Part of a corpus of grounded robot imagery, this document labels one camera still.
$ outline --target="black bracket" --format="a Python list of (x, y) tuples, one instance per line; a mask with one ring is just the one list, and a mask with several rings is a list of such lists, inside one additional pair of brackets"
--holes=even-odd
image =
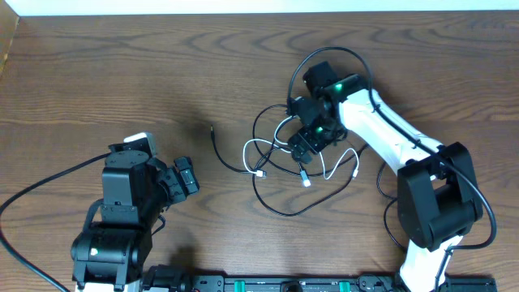
[[(456, 142), (436, 155), (458, 167), (474, 184), (469, 151)], [(434, 189), (431, 176), (445, 180)], [(435, 159), (415, 161), (398, 170), (398, 217), (402, 228), (419, 247), (434, 251), (455, 235), (465, 235), (483, 215), (481, 200), (469, 185)]]
[(189, 157), (175, 159), (175, 166), (178, 171), (171, 166), (166, 171), (160, 172), (157, 179), (157, 182), (167, 190), (167, 208), (172, 204), (185, 201), (189, 195), (194, 195), (200, 190)]

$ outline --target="white cable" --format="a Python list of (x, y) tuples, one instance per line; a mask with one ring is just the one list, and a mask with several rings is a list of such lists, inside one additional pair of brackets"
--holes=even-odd
[(292, 120), (294, 117), (288, 117), (286, 119), (284, 119), (282, 122), (279, 123), (279, 125), (277, 125), (277, 128), (276, 130), (274, 131), (274, 139), (276, 140), (276, 142), (278, 142), (279, 144), (281, 145), (287, 145), (288, 143), (285, 143), (285, 142), (281, 142), (280, 140), (277, 139), (277, 132), (279, 131), (279, 128), (281, 127), (282, 124), (284, 124), (285, 122), (287, 121), (290, 121)]
[(357, 166), (355, 166), (355, 170), (354, 170), (354, 173), (353, 173), (353, 179), (355, 179), (355, 177), (357, 177), (357, 174), (358, 174), (358, 165), (360, 164), (360, 161), (358, 160), (358, 154), (357, 152), (355, 151), (355, 149), (353, 148), (347, 148), (346, 151), (344, 151), (344, 153), (342, 154), (341, 158), (339, 158), (339, 160), (337, 161), (337, 163), (335, 164), (335, 167), (333, 168), (332, 170), (332, 173), (330, 173), (330, 175), (328, 177), (326, 177), (326, 167), (324, 166), (324, 159), (323, 159), (323, 154), (321, 154), (321, 152), (319, 152), (319, 155), (321, 156), (321, 162), (323, 163), (323, 177), (324, 179), (326, 180), (329, 180), (333, 173), (335, 173), (335, 170), (337, 169), (337, 167), (339, 166), (339, 163), (341, 162), (342, 158), (344, 157), (344, 155), (346, 155), (346, 153), (351, 150), (354, 152), (355, 154), (355, 157), (357, 158)]
[(284, 150), (283, 148), (279, 147), (278, 145), (275, 145), (273, 144), (272, 142), (270, 141), (267, 141), (267, 140), (263, 140), (263, 139), (250, 139), (248, 140), (245, 145), (243, 145), (243, 166), (245, 166), (245, 169), (250, 172), (251, 174), (255, 174), (257, 175), (258, 177), (264, 177), (266, 176), (266, 173), (262, 170), (257, 170), (257, 171), (252, 171), (250, 168), (249, 168), (249, 165), (247, 165), (247, 161), (245, 160), (245, 150), (247, 150), (247, 145), (250, 143), (250, 142), (254, 142), (254, 141), (258, 141), (258, 142), (264, 142), (264, 143), (267, 143), (267, 144), (271, 144), (273, 145), (274, 147), (276, 148), (279, 148), (281, 149), (282, 151), (284, 152), (287, 152), (287, 153), (290, 153), (290, 151), (287, 151), (287, 150)]

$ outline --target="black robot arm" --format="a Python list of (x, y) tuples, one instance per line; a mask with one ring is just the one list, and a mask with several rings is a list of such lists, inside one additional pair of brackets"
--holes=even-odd
[[(110, 145), (103, 169), (103, 200), (92, 204), (83, 232), (72, 244), (73, 280), (82, 290), (87, 282), (114, 285), (143, 276), (152, 249), (152, 227), (161, 212), (199, 190), (189, 157), (168, 167), (155, 155), (151, 134), (141, 133)], [(101, 221), (92, 222), (101, 207)]]

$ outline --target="green terminal block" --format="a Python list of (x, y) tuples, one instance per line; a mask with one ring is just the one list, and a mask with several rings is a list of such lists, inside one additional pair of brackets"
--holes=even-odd
[(234, 292), (245, 292), (245, 281), (234, 282)]
[(348, 281), (339, 282), (339, 291), (350, 292), (350, 283)]

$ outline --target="white wall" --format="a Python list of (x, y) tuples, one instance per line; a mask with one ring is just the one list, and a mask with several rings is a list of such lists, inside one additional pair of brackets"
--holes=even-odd
[(20, 16), (516, 10), (519, 0), (6, 0)]

